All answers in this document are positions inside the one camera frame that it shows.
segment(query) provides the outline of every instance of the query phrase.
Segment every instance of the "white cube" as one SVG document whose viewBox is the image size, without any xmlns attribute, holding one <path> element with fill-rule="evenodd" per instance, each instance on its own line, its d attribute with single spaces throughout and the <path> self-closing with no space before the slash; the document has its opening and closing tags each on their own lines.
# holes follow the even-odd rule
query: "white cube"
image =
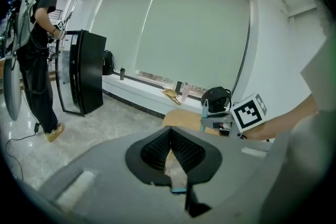
<svg viewBox="0 0 336 224">
<path fill-rule="evenodd" d="M 242 133 L 265 121 L 267 108 L 258 93 L 254 93 L 235 103 L 230 109 L 233 118 Z"/>
</svg>

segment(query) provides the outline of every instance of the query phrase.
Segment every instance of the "black bag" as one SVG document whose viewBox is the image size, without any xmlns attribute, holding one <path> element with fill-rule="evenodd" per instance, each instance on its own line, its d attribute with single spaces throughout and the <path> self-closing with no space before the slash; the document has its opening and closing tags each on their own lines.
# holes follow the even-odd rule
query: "black bag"
<svg viewBox="0 0 336 224">
<path fill-rule="evenodd" d="M 207 90 L 201 98 L 202 105 L 204 105 L 206 99 L 208 100 L 210 113 L 225 111 L 229 103 L 231 108 L 231 91 L 223 87 L 215 87 Z"/>
<path fill-rule="evenodd" d="M 112 60 L 112 53 L 108 50 L 104 51 L 103 75 L 111 75 L 114 71 L 114 62 Z"/>
</svg>

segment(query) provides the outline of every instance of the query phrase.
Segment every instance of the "window sill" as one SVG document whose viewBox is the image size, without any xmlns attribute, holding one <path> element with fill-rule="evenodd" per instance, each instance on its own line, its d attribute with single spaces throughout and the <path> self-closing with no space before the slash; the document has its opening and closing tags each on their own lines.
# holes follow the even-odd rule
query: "window sill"
<svg viewBox="0 0 336 224">
<path fill-rule="evenodd" d="M 161 89 L 137 82 L 128 78 L 120 80 L 120 76 L 112 74 L 102 77 L 102 88 L 132 103 L 166 115 L 174 109 L 184 109 L 202 114 L 199 100 L 187 98 L 181 105 L 165 96 Z"/>
</svg>

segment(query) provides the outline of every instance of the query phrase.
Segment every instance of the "glove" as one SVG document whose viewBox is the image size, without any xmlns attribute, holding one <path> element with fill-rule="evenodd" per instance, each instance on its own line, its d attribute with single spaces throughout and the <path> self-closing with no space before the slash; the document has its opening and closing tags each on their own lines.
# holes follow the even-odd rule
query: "glove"
<svg viewBox="0 0 336 224">
<path fill-rule="evenodd" d="M 65 30 L 60 30 L 59 34 L 57 36 L 54 36 L 54 39 L 56 39 L 56 40 L 64 39 L 66 33 L 67 32 Z"/>
</svg>

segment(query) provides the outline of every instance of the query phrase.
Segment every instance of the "black pants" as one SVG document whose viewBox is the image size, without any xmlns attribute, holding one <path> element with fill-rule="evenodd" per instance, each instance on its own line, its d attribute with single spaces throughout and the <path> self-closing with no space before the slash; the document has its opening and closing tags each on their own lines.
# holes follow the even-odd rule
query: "black pants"
<svg viewBox="0 0 336 224">
<path fill-rule="evenodd" d="M 57 118 L 52 109 L 53 91 L 47 59 L 42 54 L 28 58 L 25 47 L 18 50 L 17 55 L 30 110 L 44 132 L 51 133 L 57 127 Z"/>
</svg>

